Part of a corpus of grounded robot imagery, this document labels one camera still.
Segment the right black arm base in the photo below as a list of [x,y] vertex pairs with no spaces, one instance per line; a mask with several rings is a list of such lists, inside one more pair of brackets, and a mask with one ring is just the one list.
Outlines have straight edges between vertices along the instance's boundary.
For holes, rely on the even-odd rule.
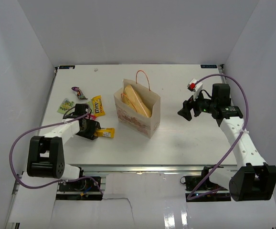
[[209,178],[194,192],[188,200],[188,195],[198,185],[198,183],[208,174],[212,167],[204,167],[199,175],[187,175],[180,178],[180,183],[185,186],[186,202],[226,202],[231,201],[230,193],[227,189],[212,183]]

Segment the brown chips bag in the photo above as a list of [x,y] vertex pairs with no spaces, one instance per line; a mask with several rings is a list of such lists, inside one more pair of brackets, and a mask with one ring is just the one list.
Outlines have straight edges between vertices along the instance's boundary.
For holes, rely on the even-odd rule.
[[121,99],[124,104],[136,111],[138,114],[147,118],[151,117],[151,111],[146,107],[140,95],[130,84],[124,88],[124,91],[121,94]]

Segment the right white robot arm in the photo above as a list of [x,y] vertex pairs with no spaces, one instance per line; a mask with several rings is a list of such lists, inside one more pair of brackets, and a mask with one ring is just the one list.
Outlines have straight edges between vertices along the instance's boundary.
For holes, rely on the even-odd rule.
[[269,165],[257,151],[246,130],[243,114],[239,107],[231,104],[230,86],[215,83],[210,97],[204,98],[202,83],[193,79],[188,84],[193,93],[183,102],[178,115],[190,121],[201,113],[211,114],[225,134],[237,163],[237,171],[231,172],[217,163],[207,168],[201,181],[192,190],[188,199],[197,198],[194,192],[202,186],[212,190],[217,185],[229,191],[234,201],[270,200],[276,185],[276,166]]

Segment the yellow snack bar wrapper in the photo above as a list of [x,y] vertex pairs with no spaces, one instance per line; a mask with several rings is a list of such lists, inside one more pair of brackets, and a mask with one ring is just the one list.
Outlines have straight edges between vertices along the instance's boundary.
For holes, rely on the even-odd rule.
[[97,137],[106,137],[106,138],[114,138],[115,129],[114,128],[101,128],[97,129],[95,132]]

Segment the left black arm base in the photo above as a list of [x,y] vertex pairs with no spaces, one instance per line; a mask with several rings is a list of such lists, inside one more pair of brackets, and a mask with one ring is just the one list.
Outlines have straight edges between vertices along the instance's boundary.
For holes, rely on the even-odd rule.
[[101,187],[101,177],[92,177],[72,183],[62,183],[58,185],[56,200],[72,201],[101,201],[102,194],[97,185]]

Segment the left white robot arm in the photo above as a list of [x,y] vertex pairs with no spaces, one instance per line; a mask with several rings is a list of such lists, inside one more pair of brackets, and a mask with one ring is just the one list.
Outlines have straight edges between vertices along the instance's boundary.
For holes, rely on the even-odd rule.
[[43,136],[34,136],[30,140],[27,174],[31,177],[56,178],[70,180],[75,190],[82,190],[86,178],[81,168],[65,163],[64,145],[75,135],[95,140],[100,123],[88,118],[91,108],[88,104],[76,104],[74,111],[66,114],[62,124]]

